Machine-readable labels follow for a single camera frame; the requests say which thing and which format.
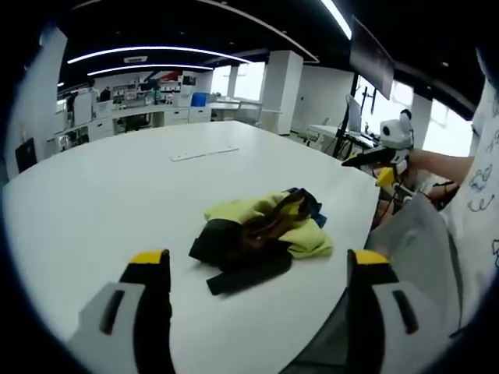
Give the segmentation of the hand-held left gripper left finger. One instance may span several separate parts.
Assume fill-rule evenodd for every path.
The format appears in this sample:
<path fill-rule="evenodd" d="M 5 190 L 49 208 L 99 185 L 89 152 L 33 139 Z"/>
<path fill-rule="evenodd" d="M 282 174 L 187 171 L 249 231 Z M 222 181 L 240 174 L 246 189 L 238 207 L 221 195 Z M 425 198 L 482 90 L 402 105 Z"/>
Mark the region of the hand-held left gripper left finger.
<path fill-rule="evenodd" d="M 80 311 L 68 349 L 92 373 L 173 373 L 167 249 L 134 256 Z"/>

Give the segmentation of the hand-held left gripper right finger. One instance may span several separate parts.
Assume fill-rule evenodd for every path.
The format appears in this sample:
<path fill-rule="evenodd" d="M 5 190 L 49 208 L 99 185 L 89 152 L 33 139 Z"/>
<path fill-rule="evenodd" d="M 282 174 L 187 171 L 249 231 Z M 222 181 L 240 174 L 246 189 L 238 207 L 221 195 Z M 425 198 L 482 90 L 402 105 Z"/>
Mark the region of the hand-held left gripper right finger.
<path fill-rule="evenodd" d="M 423 373 L 460 327 L 460 284 L 449 255 L 400 258 L 349 250 L 348 373 Z"/>

